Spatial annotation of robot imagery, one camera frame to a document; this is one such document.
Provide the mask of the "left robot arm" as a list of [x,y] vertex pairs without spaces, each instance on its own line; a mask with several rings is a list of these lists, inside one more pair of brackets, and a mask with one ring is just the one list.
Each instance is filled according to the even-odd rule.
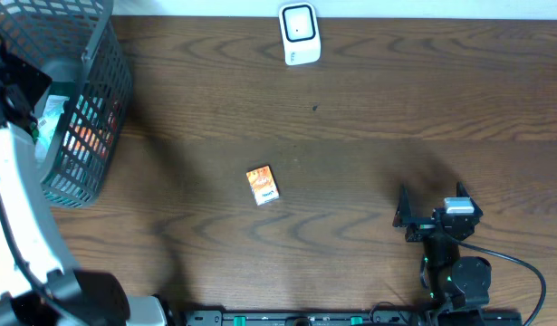
[[0,325],[175,325],[156,295],[83,270],[37,178],[34,106],[51,79],[0,43]]

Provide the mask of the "mint green wipes packet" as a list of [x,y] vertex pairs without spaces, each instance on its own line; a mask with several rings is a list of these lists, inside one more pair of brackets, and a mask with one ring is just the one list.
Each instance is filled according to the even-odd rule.
[[64,113],[64,103],[69,97],[62,95],[50,95],[44,106],[43,115],[38,119],[38,135],[35,142],[35,158],[45,160],[46,154],[51,147],[54,133],[59,119]]

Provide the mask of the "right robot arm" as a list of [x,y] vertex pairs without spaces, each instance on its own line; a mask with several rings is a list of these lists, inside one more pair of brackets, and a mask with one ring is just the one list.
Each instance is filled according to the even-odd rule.
[[426,325],[481,325],[480,308],[489,303],[491,264],[478,256],[463,256],[460,247],[475,232],[483,211],[462,183],[456,194],[429,217],[415,216],[408,191],[401,187],[393,226],[406,230],[408,243],[424,247],[420,281],[430,290],[430,306],[418,314]]

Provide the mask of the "orange tissue pack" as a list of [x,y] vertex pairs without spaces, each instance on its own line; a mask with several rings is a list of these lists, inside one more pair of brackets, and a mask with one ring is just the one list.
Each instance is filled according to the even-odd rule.
[[268,165],[248,171],[246,177],[254,196],[254,201],[258,206],[279,198],[279,190],[275,184],[272,170]]

